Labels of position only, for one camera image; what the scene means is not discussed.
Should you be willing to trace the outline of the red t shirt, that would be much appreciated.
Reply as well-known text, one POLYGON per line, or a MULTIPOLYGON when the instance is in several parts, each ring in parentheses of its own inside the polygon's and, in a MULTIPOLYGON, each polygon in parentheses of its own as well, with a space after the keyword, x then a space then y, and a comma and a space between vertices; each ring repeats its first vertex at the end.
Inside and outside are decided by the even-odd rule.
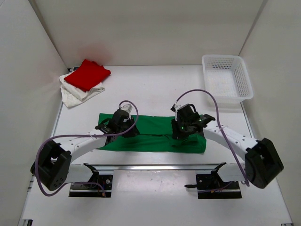
POLYGON ((80 67, 64 80, 80 90, 87 92, 111 75, 111 71, 94 61, 84 60, 80 67))

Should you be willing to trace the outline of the green t shirt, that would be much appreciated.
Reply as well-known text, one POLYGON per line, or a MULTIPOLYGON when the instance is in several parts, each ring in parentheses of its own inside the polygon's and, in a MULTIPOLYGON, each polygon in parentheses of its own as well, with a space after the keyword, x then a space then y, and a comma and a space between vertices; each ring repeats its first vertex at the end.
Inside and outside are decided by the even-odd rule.
POLYGON ((206 139, 199 134, 184 140, 172 139, 171 120, 173 116, 140 115, 136 124, 140 134, 135 137, 118 137, 114 142, 100 147, 100 150, 123 152, 171 152, 204 153, 206 139))

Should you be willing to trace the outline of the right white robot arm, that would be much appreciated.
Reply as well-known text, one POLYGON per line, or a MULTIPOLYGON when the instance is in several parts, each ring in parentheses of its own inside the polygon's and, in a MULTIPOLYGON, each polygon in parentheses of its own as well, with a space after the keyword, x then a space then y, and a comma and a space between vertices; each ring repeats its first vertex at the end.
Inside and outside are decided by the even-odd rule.
POLYGON ((228 148, 245 162, 242 166, 245 172, 243 181, 247 179, 255 187, 263 189, 284 169, 271 140, 241 135, 211 115, 198 114, 192 104, 173 105, 171 111, 175 113, 171 121, 173 139, 181 140, 198 134, 228 148))

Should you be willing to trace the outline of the white t shirt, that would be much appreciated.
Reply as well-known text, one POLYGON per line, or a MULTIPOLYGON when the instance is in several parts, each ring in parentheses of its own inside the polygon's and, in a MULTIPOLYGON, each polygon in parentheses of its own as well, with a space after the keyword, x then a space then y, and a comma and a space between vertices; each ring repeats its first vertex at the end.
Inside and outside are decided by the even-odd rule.
POLYGON ((105 91, 102 83, 92 87, 90 91, 82 91, 81 89, 67 83, 64 80, 65 77, 69 75, 71 75, 71 73, 59 77, 59 81, 61 83, 60 89, 62 94, 62 102, 67 108, 78 106, 105 91))

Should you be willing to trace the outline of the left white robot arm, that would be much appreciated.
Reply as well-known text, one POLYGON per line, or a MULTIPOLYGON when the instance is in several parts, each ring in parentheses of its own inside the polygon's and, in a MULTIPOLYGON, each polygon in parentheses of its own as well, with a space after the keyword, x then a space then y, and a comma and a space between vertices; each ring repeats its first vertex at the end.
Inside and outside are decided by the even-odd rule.
POLYGON ((118 137, 134 137, 139 134, 137 119, 131 116, 130 104, 119 107, 111 118, 105 119, 85 135, 69 135, 69 140, 57 143, 55 137, 39 148, 31 173, 45 196, 58 193, 66 184, 83 184, 87 188, 103 188, 99 173, 88 163, 73 164, 77 158, 97 148, 113 143, 118 137))

